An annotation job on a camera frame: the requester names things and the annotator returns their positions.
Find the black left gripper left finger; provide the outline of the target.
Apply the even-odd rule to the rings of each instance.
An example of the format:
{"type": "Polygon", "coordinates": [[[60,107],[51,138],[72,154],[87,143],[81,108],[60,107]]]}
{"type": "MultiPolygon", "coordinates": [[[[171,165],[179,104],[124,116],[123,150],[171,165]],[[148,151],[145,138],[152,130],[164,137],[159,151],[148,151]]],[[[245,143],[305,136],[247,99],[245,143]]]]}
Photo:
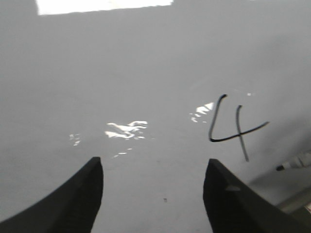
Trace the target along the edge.
{"type": "Polygon", "coordinates": [[[102,203],[103,167],[91,158],[63,185],[0,224],[2,233],[89,233],[102,203]]]}

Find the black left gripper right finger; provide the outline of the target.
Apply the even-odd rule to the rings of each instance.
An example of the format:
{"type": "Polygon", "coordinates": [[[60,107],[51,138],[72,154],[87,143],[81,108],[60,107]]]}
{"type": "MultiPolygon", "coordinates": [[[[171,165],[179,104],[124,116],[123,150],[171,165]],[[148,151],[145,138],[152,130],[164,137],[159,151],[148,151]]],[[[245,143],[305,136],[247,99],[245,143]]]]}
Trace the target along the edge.
{"type": "Polygon", "coordinates": [[[215,233],[309,233],[309,226],[276,208],[219,160],[209,159],[203,185],[206,213],[215,233]]]}

